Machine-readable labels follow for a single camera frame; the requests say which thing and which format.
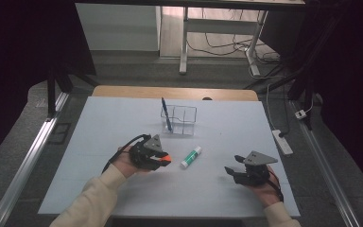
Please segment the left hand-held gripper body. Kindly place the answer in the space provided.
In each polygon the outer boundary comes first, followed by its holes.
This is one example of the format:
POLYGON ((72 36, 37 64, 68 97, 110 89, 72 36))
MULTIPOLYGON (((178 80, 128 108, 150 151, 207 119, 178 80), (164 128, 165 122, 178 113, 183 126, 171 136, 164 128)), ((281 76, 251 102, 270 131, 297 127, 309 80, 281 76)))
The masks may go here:
POLYGON ((148 135, 143 141, 137 142, 129 151, 131 162, 141 169, 148 169, 148 164, 154 160, 164 161, 164 158, 154 157, 154 152, 164 152, 162 149, 160 136, 158 134, 151 137, 148 135))

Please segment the black curtain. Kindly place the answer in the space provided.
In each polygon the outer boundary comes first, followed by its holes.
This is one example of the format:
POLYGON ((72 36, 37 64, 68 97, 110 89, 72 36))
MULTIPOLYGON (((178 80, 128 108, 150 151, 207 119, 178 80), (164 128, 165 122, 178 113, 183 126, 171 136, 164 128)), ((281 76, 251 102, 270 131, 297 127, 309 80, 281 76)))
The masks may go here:
POLYGON ((269 12, 261 39, 279 52, 290 69, 297 70, 331 17, 325 6, 347 5, 309 73, 323 101, 324 124, 363 172, 363 0, 304 2, 313 8, 269 12))
POLYGON ((75 0, 0 0, 0 145, 55 69, 95 73, 75 0))

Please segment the white table mat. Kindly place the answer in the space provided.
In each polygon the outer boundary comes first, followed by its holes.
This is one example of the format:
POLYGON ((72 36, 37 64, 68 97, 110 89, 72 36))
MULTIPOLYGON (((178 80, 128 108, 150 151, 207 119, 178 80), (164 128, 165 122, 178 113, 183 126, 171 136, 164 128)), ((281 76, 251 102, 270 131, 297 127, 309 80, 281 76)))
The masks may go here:
POLYGON ((224 166, 244 170, 235 155, 255 150, 277 158, 264 107, 259 101, 191 100, 197 108, 193 135, 163 133, 159 98, 90 97, 43 199, 40 213, 68 207, 86 182, 99 175, 117 149, 140 134, 158 134, 170 165, 139 173, 120 186, 113 215, 121 218, 249 218, 261 202, 234 182, 224 166), (196 147, 188 167, 181 161, 196 147))

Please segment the wooden table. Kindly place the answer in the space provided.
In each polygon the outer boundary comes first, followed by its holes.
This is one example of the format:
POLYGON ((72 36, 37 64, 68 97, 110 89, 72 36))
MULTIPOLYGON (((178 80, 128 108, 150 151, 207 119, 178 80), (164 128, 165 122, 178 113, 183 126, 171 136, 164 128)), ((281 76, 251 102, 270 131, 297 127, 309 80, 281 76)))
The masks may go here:
POLYGON ((172 88, 144 86, 99 85, 94 88, 93 96, 133 97, 133 98, 171 98, 192 100, 231 100, 257 101, 253 90, 209 89, 209 88, 172 88))

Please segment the person's right hand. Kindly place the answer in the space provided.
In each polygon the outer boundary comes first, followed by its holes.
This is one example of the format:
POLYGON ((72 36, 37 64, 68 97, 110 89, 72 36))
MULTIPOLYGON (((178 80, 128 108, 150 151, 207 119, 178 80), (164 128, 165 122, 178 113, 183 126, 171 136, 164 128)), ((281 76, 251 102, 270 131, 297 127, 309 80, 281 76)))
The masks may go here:
POLYGON ((257 196, 264 208, 281 201, 279 196, 279 190, 281 189, 279 179, 271 168, 269 168, 268 171, 268 180, 270 183, 265 183, 258 186, 250 186, 250 190, 254 195, 257 196))

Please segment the black metal stand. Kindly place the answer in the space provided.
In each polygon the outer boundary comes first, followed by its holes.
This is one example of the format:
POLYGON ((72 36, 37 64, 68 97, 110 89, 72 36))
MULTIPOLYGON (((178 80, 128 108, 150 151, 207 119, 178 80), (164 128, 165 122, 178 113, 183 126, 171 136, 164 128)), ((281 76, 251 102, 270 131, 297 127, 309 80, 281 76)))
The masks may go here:
POLYGON ((56 113, 56 85, 59 85, 60 89, 65 93, 70 93, 73 89, 73 84, 65 70, 58 66, 53 66, 48 71, 47 77, 47 122, 51 121, 56 113))

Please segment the white desk frame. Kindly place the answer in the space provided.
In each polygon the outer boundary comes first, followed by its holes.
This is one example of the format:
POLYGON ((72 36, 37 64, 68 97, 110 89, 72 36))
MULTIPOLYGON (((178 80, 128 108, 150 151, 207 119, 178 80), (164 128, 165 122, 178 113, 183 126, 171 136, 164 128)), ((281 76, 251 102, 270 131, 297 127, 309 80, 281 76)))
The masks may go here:
POLYGON ((257 14, 258 18, 255 21, 206 19, 204 17, 190 18, 189 8, 184 7, 179 73, 181 75, 185 75, 187 72, 187 38, 189 33, 233 34, 251 36, 251 42, 249 46, 244 49, 244 54, 249 62, 251 74, 256 78, 259 78, 260 71, 257 63, 255 62, 254 51, 264 22, 267 18, 267 14, 268 12, 266 10, 259 10, 257 14))

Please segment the white power strip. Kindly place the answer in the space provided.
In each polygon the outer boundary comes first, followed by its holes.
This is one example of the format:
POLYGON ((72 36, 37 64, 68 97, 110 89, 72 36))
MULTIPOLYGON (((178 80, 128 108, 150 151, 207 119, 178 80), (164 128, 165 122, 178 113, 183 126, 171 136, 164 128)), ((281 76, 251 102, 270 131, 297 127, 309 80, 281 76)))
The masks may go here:
POLYGON ((282 151, 283 155, 291 155, 293 150, 291 149, 290 145, 287 143, 286 139, 280 136, 281 132, 279 130, 273 130, 272 135, 275 139, 276 144, 278 145, 279 149, 282 151))

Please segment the clear plastic pen organizer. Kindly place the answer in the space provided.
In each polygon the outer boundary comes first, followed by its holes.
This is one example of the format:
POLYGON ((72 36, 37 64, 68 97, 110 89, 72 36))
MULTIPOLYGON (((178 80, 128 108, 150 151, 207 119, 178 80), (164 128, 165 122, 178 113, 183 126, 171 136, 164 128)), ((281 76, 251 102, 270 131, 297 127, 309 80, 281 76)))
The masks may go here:
POLYGON ((197 120, 197 108, 191 106, 167 105, 168 116, 173 128, 173 132, 167 129, 164 111, 161 111, 163 120, 163 133, 173 133, 180 135, 193 135, 197 120))

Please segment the green white glue stick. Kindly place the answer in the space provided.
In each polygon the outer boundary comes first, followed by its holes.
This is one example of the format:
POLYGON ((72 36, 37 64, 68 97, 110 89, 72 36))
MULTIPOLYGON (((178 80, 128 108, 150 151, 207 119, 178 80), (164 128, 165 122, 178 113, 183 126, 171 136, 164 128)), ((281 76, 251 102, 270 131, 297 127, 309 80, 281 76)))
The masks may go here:
POLYGON ((182 161, 181 161, 181 167, 182 168, 188 168, 201 154, 202 147, 196 147, 194 148, 182 161))

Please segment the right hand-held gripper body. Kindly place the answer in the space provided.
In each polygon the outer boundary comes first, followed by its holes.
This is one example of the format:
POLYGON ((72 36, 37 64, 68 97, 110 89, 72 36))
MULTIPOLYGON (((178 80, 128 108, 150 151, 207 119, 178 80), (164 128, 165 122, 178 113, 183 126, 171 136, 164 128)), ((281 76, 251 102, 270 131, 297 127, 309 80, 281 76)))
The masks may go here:
POLYGON ((277 163, 276 158, 258 151, 252 151, 244 161, 245 171, 243 176, 234 176, 236 183, 242 185, 262 185, 269 179, 268 164, 277 163))

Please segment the aluminium rail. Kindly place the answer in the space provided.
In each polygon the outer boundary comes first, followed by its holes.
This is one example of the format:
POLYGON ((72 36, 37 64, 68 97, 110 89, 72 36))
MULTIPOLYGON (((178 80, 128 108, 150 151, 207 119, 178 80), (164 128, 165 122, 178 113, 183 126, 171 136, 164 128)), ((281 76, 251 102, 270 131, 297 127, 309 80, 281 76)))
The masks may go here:
POLYGON ((47 138, 58 122, 58 118, 68 97, 68 94, 61 92, 58 98, 54 101, 54 113, 52 117, 43 122, 37 136, 26 154, 25 159, 14 175, 2 200, 0 200, 0 227, 4 227, 7 223, 16 202, 19 200, 21 193, 26 186, 34 166, 42 154, 47 138))
POLYGON ((309 130, 302 119, 294 118, 299 124, 303 137, 310 147, 311 153, 325 181, 328 191, 334 199, 334 205, 340 213, 346 227, 361 227, 357 214, 354 211, 345 191, 340 185, 337 175, 328 161, 317 135, 309 130))

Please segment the person's left hand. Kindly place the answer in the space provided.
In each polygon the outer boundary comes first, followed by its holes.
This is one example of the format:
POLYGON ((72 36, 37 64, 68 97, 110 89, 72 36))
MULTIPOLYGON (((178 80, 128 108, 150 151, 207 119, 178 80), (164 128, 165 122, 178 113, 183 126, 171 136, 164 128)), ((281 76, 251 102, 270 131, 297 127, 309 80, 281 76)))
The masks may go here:
POLYGON ((122 153, 112 162, 126 178, 132 176, 137 172, 147 172, 147 169, 137 168, 130 160, 129 155, 130 147, 126 147, 122 153))

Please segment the blue ballpoint pen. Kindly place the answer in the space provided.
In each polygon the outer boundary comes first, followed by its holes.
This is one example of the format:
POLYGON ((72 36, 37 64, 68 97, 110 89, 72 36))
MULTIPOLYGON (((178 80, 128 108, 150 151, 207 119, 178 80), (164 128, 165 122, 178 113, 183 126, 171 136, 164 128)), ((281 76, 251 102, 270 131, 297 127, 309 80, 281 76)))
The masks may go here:
POLYGON ((170 122, 170 119, 169 119, 169 116, 168 116, 167 106, 166 106, 166 103, 165 103, 165 100, 164 100, 163 97, 161 97, 161 101, 162 101, 162 106, 163 106, 163 110, 164 110, 164 114, 165 114, 167 129, 170 132, 173 132, 173 128, 172 128, 172 125, 171 125, 171 122, 170 122))

